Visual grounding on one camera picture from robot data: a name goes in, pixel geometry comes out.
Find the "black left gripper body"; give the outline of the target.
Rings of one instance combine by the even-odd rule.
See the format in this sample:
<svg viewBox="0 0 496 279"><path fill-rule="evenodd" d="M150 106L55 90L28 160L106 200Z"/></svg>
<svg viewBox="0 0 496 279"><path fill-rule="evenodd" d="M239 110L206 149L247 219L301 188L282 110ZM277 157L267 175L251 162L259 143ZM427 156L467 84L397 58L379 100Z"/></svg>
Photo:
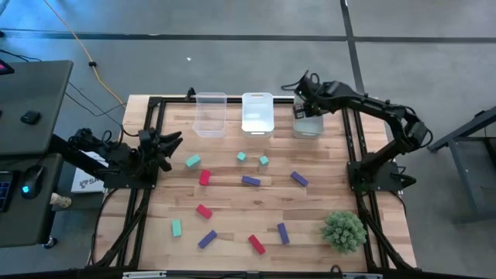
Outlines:
<svg viewBox="0 0 496 279"><path fill-rule="evenodd" d="M138 146L139 160L143 167L157 165L162 171L168 172L172 167L167 158L160 152L159 136L161 135L155 133L153 147L150 150L142 150L140 145Z"/></svg>

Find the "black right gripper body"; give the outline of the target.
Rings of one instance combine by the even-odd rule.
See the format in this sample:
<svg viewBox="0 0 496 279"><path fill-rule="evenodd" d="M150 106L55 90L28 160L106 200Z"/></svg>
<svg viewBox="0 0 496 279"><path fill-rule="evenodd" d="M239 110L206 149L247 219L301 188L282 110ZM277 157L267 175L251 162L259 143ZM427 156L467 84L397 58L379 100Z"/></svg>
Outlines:
<svg viewBox="0 0 496 279"><path fill-rule="evenodd" d="M324 107L323 93L326 93L326 83L314 82L311 77L304 75L298 81L294 93L310 106Z"/></svg>

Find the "translucent white plastic bin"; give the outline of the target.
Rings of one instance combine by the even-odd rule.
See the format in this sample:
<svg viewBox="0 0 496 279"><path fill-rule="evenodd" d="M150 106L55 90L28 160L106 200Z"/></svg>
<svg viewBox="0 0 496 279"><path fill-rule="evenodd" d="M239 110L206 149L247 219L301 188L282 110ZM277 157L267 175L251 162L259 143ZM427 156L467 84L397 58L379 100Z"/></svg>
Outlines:
<svg viewBox="0 0 496 279"><path fill-rule="evenodd" d="M320 137L324 132L323 116L312 116L309 118L296 118L294 113L292 134L295 138L314 139Z"/></svg>

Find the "clear plastic bin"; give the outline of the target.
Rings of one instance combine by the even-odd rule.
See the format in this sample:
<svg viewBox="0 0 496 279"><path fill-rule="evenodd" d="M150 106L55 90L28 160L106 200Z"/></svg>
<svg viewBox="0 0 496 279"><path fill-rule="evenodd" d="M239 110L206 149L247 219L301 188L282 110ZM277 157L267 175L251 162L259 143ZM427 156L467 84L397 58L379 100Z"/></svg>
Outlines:
<svg viewBox="0 0 496 279"><path fill-rule="evenodd" d="M193 130L204 138L225 135L227 95L223 92L199 92L196 95Z"/></svg>

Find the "white printed box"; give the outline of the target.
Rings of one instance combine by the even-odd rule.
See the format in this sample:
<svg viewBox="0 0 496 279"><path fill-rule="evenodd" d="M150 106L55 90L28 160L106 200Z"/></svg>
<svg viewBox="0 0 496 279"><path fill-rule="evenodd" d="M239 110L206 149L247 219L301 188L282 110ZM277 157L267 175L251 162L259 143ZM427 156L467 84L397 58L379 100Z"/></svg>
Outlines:
<svg viewBox="0 0 496 279"><path fill-rule="evenodd" d="M74 173L74 179L71 185L71 192L76 194L84 193L105 193L104 182L96 177L77 168Z"/></svg>

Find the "black slanted desk leg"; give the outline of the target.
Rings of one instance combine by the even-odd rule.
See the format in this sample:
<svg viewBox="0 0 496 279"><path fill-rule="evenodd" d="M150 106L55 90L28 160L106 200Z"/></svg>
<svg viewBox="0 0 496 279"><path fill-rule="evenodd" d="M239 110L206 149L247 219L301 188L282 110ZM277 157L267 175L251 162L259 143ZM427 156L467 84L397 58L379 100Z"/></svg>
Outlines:
<svg viewBox="0 0 496 279"><path fill-rule="evenodd" d="M73 166L82 169L97 179L104 181L102 170L104 165L92 159L76 147L72 147L65 139L53 134L48 147L49 153L59 153L65 161Z"/></svg>

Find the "beige knob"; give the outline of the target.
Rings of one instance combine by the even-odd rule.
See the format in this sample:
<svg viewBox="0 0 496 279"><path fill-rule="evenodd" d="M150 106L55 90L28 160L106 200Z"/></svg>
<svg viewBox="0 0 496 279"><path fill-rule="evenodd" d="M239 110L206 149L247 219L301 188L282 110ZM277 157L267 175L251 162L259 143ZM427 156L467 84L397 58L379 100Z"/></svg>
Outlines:
<svg viewBox="0 0 496 279"><path fill-rule="evenodd" d="M72 204L71 198L61 196L57 193L52 193L50 197L50 204L61 208L69 208Z"/></svg>

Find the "black computer mouse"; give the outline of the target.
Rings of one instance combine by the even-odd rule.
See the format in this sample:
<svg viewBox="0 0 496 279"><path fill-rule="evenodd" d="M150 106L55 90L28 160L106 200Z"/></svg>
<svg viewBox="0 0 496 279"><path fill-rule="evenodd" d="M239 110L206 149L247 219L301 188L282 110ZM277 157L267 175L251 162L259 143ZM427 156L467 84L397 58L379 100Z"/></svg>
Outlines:
<svg viewBox="0 0 496 279"><path fill-rule="evenodd" d="M34 199L41 192L43 173L44 167L38 164L28 167L24 171L20 182L21 196L24 199Z"/></svg>

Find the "green artificial plant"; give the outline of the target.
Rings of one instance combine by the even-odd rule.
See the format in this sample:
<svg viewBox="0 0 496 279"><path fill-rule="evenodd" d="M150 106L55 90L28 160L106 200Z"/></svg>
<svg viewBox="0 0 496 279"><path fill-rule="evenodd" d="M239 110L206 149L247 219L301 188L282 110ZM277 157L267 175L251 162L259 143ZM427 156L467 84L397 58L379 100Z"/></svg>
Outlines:
<svg viewBox="0 0 496 279"><path fill-rule="evenodd" d="M322 239L339 253L354 253L365 244L367 231L358 216L350 211L332 212L321 228Z"/></svg>

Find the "small black device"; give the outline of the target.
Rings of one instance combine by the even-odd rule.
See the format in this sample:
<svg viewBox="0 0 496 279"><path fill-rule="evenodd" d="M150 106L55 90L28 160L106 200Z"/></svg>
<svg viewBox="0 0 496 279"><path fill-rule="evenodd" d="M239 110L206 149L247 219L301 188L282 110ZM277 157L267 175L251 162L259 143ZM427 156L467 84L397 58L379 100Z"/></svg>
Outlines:
<svg viewBox="0 0 496 279"><path fill-rule="evenodd" d="M20 117L24 124L34 126L41 120L42 114L38 111L29 110Z"/></svg>

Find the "black desk top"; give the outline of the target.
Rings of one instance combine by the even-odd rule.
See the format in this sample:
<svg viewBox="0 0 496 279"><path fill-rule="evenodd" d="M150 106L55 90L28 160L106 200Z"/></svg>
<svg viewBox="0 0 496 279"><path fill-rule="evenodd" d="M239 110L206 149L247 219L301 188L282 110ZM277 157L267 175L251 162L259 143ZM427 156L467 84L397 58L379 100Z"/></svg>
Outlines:
<svg viewBox="0 0 496 279"><path fill-rule="evenodd" d="M41 190L35 198L23 198L22 184L19 181L14 183L8 210L0 212L0 248L33 246L48 242L54 218L50 198L57 188L62 163L62 156L57 153L44 158L34 156L0 160L0 173L22 173L36 164L44 167Z"/></svg>
<svg viewBox="0 0 496 279"><path fill-rule="evenodd" d="M0 156L47 151L74 63L70 60L12 63L13 74L0 75ZM42 114L34 126L20 117Z"/></svg>

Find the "black keyboard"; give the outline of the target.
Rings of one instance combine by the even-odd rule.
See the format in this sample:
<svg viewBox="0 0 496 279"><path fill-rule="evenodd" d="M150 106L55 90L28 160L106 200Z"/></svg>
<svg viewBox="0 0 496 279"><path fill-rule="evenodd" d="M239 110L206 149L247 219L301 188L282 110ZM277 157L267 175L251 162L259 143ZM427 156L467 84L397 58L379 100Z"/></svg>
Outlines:
<svg viewBox="0 0 496 279"><path fill-rule="evenodd" d="M16 182L16 172L0 170L0 212L7 212L13 187Z"/></svg>

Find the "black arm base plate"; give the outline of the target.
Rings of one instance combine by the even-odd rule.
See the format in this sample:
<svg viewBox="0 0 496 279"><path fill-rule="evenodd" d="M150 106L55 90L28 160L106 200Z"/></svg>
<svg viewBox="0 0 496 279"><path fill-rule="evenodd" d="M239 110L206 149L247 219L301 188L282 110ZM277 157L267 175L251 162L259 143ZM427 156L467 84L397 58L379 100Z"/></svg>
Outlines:
<svg viewBox="0 0 496 279"><path fill-rule="evenodd" d="M149 190L156 187L157 178L152 174L141 174L132 176L124 172L116 174L106 174L104 176L105 188L126 188L126 189L141 189Z"/></svg>
<svg viewBox="0 0 496 279"><path fill-rule="evenodd" d="M400 191L405 185L396 164L386 163L377 172L359 170L359 162L346 165L350 187L354 191Z"/></svg>

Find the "grey desk frame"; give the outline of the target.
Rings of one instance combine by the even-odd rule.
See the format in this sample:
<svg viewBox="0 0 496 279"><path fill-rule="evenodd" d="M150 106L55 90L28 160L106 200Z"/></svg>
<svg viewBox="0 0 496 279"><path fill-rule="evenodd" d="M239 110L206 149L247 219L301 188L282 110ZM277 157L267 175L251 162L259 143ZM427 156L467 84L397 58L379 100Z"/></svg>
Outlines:
<svg viewBox="0 0 496 279"><path fill-rule="evenodd" d="M478 112L469 122L429 146L435 153L449 149L467 201L468 213L454 222L496 220L496 136L475 136L496 124L496 106Z"/></svg>

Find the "black aluminium table frame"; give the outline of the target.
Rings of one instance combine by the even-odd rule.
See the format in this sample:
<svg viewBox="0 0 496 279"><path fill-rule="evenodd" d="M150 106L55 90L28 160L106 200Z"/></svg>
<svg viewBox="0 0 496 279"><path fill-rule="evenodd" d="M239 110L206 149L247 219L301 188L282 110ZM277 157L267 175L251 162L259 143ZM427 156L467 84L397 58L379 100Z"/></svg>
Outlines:
<svg viewBox="0 0 496 279"><path fill-rule="evenodd" d="M167 103L192 103L196 95L188 92L187 95L151 95L147 101L147 111L145 118L145 128L150 125L151 115L156 106L159 106L159 119L157 128L161 126L161 120ZM2 160L9 160L17 157L34 157L37 155L20 155L14 157L0 157ZM143 198L138 209L134 208L136 201L136 189L132 189L131 199L128 209L134 216L131 218L126 213L125 226L115 244L106 252L102 262L98 265L86 267L84 269L47 271L41 273L28 274L10 274L2 275L0 279L122 279L122 274L138 270L137 260L131 260L129 265L118 264L117 267L110 267L109 264L114 260L117 253L123 250L125 241L128 240L130 233L138 226L136 241L141 244L144 233L144 221L146 219L146 210L150 198ZM426 272L415 268L410 269L391 269L383 267L368 267L367 272L343 272L340 267L334 265L328 271L307 272L307 271L247 271L247 270L166 270L167 279L342 279L341 273L370 273L381 274L383 279L488 279L482 277L469 277L455 274L440 274Z"/></svg>

